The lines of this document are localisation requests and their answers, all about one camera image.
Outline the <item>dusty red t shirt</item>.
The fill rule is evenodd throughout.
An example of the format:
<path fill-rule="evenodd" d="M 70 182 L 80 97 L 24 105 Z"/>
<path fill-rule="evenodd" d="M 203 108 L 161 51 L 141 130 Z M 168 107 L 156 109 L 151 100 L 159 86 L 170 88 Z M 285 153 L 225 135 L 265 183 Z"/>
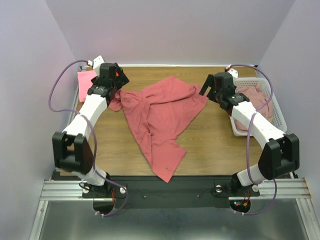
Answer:
<path fill-rule="evenodd" d="M 123 110 L 128 127 L 151 166 L 168 183 L 186 155 L 177 137 L 204 109 L 208 100 L 200 86 L 169 76 L 140 91 L 119 90 L 109 104 Z"/>

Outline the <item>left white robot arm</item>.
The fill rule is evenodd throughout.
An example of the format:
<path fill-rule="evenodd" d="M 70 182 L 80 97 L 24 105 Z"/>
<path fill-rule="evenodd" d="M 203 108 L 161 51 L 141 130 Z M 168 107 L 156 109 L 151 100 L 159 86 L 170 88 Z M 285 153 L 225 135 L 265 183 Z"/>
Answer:
<path fill-rule="evenodd" d="M 117 63 L 87 64 L 98 73 L 90 79 L 92 85 L 81 109 L 73 111 L 74 119 L 63 131 L 52 136 L 54 164 L 83 180 L 80 185 L 83 190 L 106 197 L 114 192 L 112 181 L 107 172 L 96 167 L 97 149 L 90 148 L 89 138 L 97 137 L 94 132 L 97 120 L 129 79 Z"/>

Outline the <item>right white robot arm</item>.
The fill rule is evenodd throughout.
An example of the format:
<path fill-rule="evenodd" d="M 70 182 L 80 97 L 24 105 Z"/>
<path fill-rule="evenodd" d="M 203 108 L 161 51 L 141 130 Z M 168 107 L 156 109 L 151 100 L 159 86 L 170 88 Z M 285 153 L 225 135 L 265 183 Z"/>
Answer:
<path fill-rule="evenodd" d="M 300 167 L 300 141 L 295 134 L 286 134 L 271 124 L 243 93 L 236 92 L 233 76 L 228 72 L 209 74 L 200 95 L 219 104 L 230 117 L 239 121 L 262 148 L 258 163 L 232 175 L 231 192 L 242 195 L 248 186 L 274 180 Z"/>

